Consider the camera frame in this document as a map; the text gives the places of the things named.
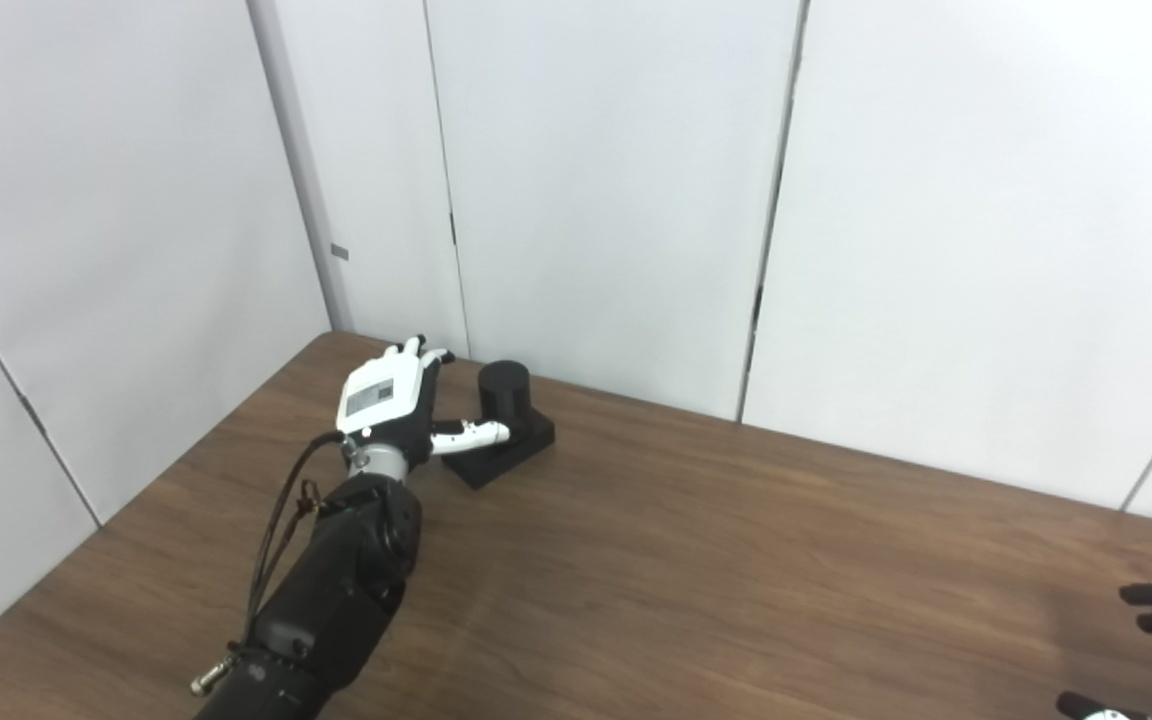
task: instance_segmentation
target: black cable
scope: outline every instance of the black cable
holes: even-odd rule
[[[310,497],[310,488],[314,490],[314,494]],[[310,511],[317,511],[319,509],[319,486],[314,480],[301,480],[301,500],[296,502],[296,511],[293,513],[291,520],[287,521],[287,525],[283,526],[283,537],[278,539],[278,544],[274,547],[274,556],[270,558],[265,568],[262,569],[260,586],[256,589],[256,606],[259,611],[260,602],[265,597],[265,589],[270,586],[270,581],[274,579],[274,569],[278,568],[278,561],[283,559],[283,551],[287,550],[288,544],[291,544],[291,538],[296,535],[297,524],[310,514]]]
[[[265,526],[265,536],[260,540],[260,550],[256,552],[256,567],[252,569],[251,589],[247,594],[247,621],[243,623],[242,646],[247,646],[251,641],[252,624],[256,621],[256,612],[260,608],[262,597],[265,594],[265,585],[270,583],[270,574],[266,571],[266,559],[270,556],[270,544],[274,541],[274,532],[278,529],[278,521],[283,516],[283,508],[287,507],[287,498],[291,495],[291,488],[296,487],[296,479],[301,476],[301,470],[305,463],[321,447],[328,445],[340,445],[344,441],[344,433],[333,430],[329,433],[311,439],[310,445],[301,453],[296,460],[296,465],[291,465],[291,473],[287,475],[283,487],[278,492],[278,500],[274,501],[274,510],[270,514],[270,524]],[[279,547],[278,555],[282,555],[285,544],[291,540],[291,531],[296,529],[296,523],[288,526],[285,533],[282,546]]]

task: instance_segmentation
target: wood grain surface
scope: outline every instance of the wood grain surface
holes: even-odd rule
[[[275,487],[382,344],[319,338],[0,619],[0,719],[188,719]],[[477,414],[475,364],[439,416]],[[1043,719],[1152,710],[1152,520],[535,382],[558,445],[438,464],[407,601],[326,719]],[[308,477],[339,479],[324,452]]]

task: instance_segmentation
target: robotic arm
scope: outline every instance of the robotic arm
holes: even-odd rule
[[[447,350],[423,353],[424,336],[389,347],[349,374],[338,430],[316,438],[291,470],[274,507],[257,558],[242,642],[192,682],[210,694],[196,720],[312,720],[334,692],[351,684],[376,650],[403,600],[420,546],[420,501],[407,487],[408,471],[434,455],[471,486],[553,444],[553,424],[530,407],[526,369],[487,365],[479,377],[488,418],[434,420],[439,369]],[[347,479],[319,498],[302,484],[301,500],[274,560],[265,556],[301,467],[316,448],[339,445]],[[305,552],[270,600],[265,583],[296,521],[314,515]]]

